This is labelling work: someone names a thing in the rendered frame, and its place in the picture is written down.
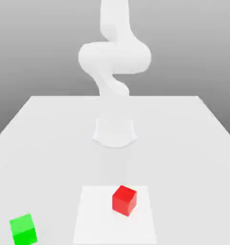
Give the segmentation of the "small red cube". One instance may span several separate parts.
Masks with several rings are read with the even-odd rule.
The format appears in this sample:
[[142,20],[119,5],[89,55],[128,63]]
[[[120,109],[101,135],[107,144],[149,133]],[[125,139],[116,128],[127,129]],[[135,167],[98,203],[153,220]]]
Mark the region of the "small red cube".
[[121,185],[112,195],[112,209],[127,217],[137,204],[137,191]]

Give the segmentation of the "small green cube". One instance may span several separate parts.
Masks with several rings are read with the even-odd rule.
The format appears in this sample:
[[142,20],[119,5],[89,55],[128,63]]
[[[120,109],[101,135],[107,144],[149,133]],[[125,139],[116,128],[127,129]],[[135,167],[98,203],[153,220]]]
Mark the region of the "small green cube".
[[10,220],[14,245],[32,245],[38,242],[31,214],[26,214]]

